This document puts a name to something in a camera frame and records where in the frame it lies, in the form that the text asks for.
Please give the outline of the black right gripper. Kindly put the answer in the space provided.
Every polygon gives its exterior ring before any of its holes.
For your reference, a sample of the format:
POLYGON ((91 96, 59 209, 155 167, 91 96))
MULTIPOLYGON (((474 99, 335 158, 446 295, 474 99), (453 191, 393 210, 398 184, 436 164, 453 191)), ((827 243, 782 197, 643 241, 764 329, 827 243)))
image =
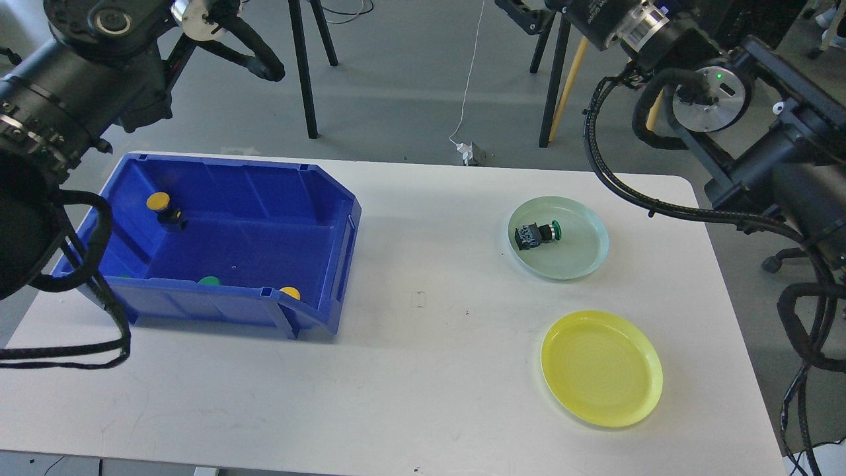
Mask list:
POLYGON ((652 39, 652 6, 647 1, 547 1, 547 8, 540 9, 525 1, 494 3, 526 35, 548 33, 555 10, 601 51, 623 43, 638 52, 652 39))

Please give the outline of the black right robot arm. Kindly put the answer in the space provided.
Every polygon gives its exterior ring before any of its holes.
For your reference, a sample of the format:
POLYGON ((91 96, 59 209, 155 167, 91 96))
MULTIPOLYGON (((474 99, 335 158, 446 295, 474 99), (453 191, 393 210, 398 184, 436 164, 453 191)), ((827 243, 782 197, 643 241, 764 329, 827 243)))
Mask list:
POLYGON ((600 51, 621 46, 629 62, 602 79, 584 111, 584 149, 593 171, 617 195, 650 214, 768 231, 796 243, 765 259, 806 256, 810 284, 791 284, 777 311, 804 364, 843 373, 844 358, 824 346, 844 302, 844 106, 748 36, 729 50, 701 30, 698 10, 677 1, 498 1, 529 35, 547 36, 560 17, 600 51), (611 90, 640 91, 631 120, 654 149, 689 151, 710 175, 709 209, 687 209, 625 186, 601 158, 600 108, 611 90))

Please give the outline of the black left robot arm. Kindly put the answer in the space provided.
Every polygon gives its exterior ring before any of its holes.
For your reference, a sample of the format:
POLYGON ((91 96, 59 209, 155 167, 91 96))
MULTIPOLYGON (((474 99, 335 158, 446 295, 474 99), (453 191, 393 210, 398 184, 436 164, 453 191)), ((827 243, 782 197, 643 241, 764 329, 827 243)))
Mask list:
POLYGON ((46 1, 51 42, 2 78, 2 298, 87 287, 118 328, 102 343, 2 350, 2 367, 105 370, 130 355, 124 305, 100 273, 110 204, 63 183, 102 134, 171 118, 171 91, 196 46, 259 78, 285 69, 239 16, 241 1, 46 1))

